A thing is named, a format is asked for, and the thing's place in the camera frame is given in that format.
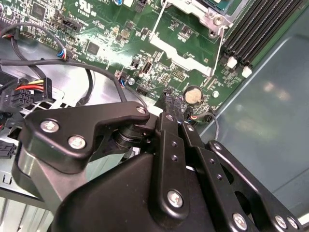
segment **gray surface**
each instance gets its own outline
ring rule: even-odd
[[[309,212],[309,10],[219,116],[219,141],[296,216]],[[202,132],[207,142],[214,125]]]

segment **black connector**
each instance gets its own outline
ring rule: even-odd
[[[43,79],[43,93],[40,91],[34,91],[33,101],[35,103],[51,102],[53,100],[53,85],[50,78]]]
[[[1,112],[18,113],[32,104],[31,92],[24,89],[15,90],[15,87],[3,90],[0,97]]]
[[[0,159],[10,159],[16,150],[16,145],[0,140]]]

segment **integrated circuit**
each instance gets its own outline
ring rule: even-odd
[[[43,21],[45,16],[45,8],[34,2],[31,10],[31,15]]]
[[[89,42],[87,52],[96,56],[98,54],[99,49],[100,49],[100,46],[96,45],[93,42]]]

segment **screw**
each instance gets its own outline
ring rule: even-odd
[[[239,213],[235,213],[233,214],[233,219],[238,228],[240,228],[243,231],[247,230],[247,223],[242,215],[240,215]]]
[[[214,147],[217,149],[217,150],[221,150],[222,148],[220,147],[219,144],[214,144]]]
[[[68,143],[74,149],[83,149],[86,146],[85,139],[79,136],[70,137]]]
[[[140,106],[139,106],[139,107],[137,107],[136,109],[137,109],[137,111],[140,112],[141,114],[145,114],[145,113],[146,113],[146,110],[145,110],[143,107],[140,107]]]
[[[287,228],[286,224],[285,224],[285,221],[283,220],[283,218],[281,218],[280,216],[275,216],[275,219],[277,221],[277,223],[284,229]]]
[[[189,129],[189,131],[194,131],[194,128],[191,125],[187,125],[187,128]]]
[[[287,219],[288,219],[288,222],[289,222],[295,229],[298,229],[298,225],[296,224],[296,222],[294,221],[293,218],[287,217]]]
[[[217,26],[221,25],[222,21],[223,20],[222,20],[222,18],[220,16],[215,17],[215,19],[213,20],[214,24],[217,25]]]
[[[128,83],[130,86],[134,85],[134,84],[135,84],[134,78],[132,78],[132,77],[129,78],[128,81],[127,81],[127,83]]]
[[[41,123],[40,125],[41,129],[47,133],[54,133],[59,130],[59,125],[58,123],[47,120]]]
[[[169,203],[175,208],[180,208],[183,205],[183,198],[178,192],[175,192],[173,190],[168,192],[168,200]]]
[[[169,121],[173,121],[174,119],[173,119],[173,117],[171,116],[171,115],[166,115],[165,116]]]

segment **cable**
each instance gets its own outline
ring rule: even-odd
[[[25,86],[20,86],[16,90],[20,89],[39,89],[39,90],[44,90],[42,86],[36,86],[36,85],[25,85]]]
[[[62,50],[66,49],[65,46],[62,44],[62,42],[53,33],[51,33],[48,29],[46,29],[46,28],[44,28],[44,27],[42,27],[40,25],[34,24],[34,23],[21,22],[21,23],[15,23],[13,25],[7,26],[6,28],[3,28],[0,31],[0,38],[2,38],[10,30],[15,29],[15,28],[17,28],[19,26],[31,26],[31,27],[35,27],[35,28],[41,29],[46,34],[49,34],[56,41],[56,43],[61,47]]]
[[[137,99],[140,100],[140,102],[142,103],[142,105],[147,109],[147,104],[146,104],[146,102],[143,100],[143,98],[141,98],[141,96],[139,95],[139,93],[138,93],[136,90],[130,88],[129,86],[126,86],[126,89],[129,90],[131,93],[133,93],[134,96],[137,97]]]
[[[97,73],[100,73],[100,74],[108,77],[109,79],[111,79],[114,82],[116,89],[117,89],[117,92],[119,94],[120,100],[122,102],[126,102],[125,94],[124,94],[123,90],[121,89],[121,86],[119,85],[119,82],[116,79],[116,77],[113,74],[111,74],[109,71],[107,71],[105,69],[98,68],[94,65],[83,64],[83,63],[73,61],[73,60],[64,61],[64,60],[61,60],[61,59],[45,59],[45,60],[29,60],[29,61],[8,60],[8,59],[1,59],[0,60],[0,65],[4,65],[4,66],[59,65],[59,64],[93,70]]]
[[[19,48],[18,48],[18,44],[17,44],[17,40],[15,40],[13,37],[11,38],[11,44],[12,44],[12,48],[15,52],[15,54],[18,56],[18,58],[20,58],[21,60],[27,60],[26,57],[24,57],[24,55],[20,52]],[[43,71],[38,68],[37,66],[33,66],[30,65],[29,68],[40,78],[40,79],[44,79],[46,78],[46,75],[43,73]]]
[[[219,122],[218,122],[218,119],[216,118],[216,116],[214,114],[209,113],[209,112],[205,112],[205,113],[202,113],[200,115],[191,116],[191,119],[196,120],[198,118],[203,118],[205,116],[211,116],[213,118],[214,123],[216,124],[216,135],[215,135],[214,139],[218,140],[218,138],[219,138]]]
[[[89,101],[91,93],[93,91],[94,85],[93,85],[93,78],[92,78],[91,71],[89,69],[85,69],[85,70],[86,70],[88,81],[89,81],[89,87],[88,87],[88,90],[86,92],[86,95],[79,99],[79,101],[76,103],[76,106],[85,105]]]

